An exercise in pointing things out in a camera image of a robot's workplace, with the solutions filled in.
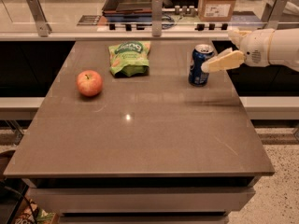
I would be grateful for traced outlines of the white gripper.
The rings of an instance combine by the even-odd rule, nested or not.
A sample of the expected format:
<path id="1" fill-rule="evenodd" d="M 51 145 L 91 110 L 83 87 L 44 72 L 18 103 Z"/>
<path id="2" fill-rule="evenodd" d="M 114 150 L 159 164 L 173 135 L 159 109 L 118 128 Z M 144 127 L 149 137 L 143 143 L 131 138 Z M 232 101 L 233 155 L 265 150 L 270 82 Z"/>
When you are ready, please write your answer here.
<path id="1" fill-rule="evenodd" d="M 203 62 L 201 69 L 205 73 L 238 68 L 243 62 L 251 67 L 266 67 L 270 64 L 268 54 L 274 29 L 230 30 L 228 37 L 240 50 L 226 49 L 217 56 Z"/>

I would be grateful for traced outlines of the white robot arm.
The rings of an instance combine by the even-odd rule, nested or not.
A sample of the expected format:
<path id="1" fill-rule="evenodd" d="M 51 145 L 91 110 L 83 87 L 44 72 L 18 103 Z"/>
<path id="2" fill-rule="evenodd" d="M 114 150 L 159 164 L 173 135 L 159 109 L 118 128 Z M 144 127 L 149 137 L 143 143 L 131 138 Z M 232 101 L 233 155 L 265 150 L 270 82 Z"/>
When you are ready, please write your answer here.
<path id="1" fill-rule="evenodd" d="M 226 49 L 203 62 L 202 71 L 213 73 L 238 68 L 283 65 L 299 71 L 299 29 L 261 29 L 229 31 L 228 36 L 237 50 Z"/>

